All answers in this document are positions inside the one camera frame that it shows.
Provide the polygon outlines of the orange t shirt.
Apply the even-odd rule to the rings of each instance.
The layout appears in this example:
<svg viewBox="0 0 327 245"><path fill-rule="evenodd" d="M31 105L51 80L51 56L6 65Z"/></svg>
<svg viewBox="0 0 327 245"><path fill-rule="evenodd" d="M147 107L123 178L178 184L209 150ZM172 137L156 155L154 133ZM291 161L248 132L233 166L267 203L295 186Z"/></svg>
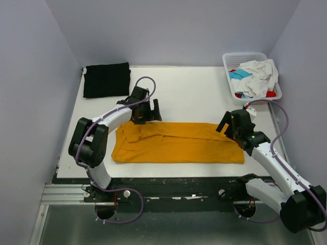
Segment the orange t shirt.
<svg viewBox="0 0 327 245"><path fill-rule="evenodd" d="M244 164L243 150L216 128L199 122L127 122L115 132L111 156L119 163Z"/></svg>

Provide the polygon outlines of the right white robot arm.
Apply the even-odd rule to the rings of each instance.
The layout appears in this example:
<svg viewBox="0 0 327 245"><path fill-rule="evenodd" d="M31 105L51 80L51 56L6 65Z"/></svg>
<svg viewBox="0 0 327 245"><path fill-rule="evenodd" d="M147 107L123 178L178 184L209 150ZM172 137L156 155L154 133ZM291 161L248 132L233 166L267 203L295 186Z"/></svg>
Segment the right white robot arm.
<svg viewBox="0 0 327 245"><path fill-rule="evenodd" d="M313 186L275 150L270 139L261 131L254 131L255 112L239 109L225 112L216 131L238 144L273 178L276 187L262 178L248 174L238 179L235 194L241 200L254 197L279 214L284 226L292 233L313 229L326 223L326 191Z"/></svg>

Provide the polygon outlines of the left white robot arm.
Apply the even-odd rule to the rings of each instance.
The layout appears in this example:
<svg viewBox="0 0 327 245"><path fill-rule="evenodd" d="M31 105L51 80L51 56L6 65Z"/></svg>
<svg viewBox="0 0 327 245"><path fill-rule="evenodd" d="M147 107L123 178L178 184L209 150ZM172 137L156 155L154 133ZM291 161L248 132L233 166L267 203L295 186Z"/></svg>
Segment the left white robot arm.
<svg viewBox="0 0 327 245"><path fill-rule="evenodd" d="M109 134L124 123L144 125L148 121L161 121L158 99L151 107L149 90L135 86L132 94L116 103L115 107L101 116L78 120L68 147L68 154L75 163L84 168L91 184L96 188L96 196L103 202L113 197L109 186L111 176L106 170L104 158Z"/></svg>

